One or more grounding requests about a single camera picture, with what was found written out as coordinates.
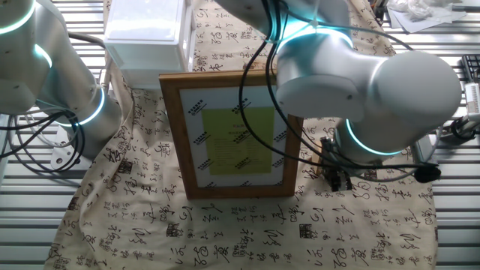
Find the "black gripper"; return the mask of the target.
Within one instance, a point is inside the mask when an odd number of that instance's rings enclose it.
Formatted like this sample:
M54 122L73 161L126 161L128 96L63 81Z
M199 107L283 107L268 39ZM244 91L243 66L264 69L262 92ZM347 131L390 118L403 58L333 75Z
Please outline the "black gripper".
M332 191L351 191L353 186L349 173L340 165L340 160L334 154L334 145L330 138L320 139L322 175Z

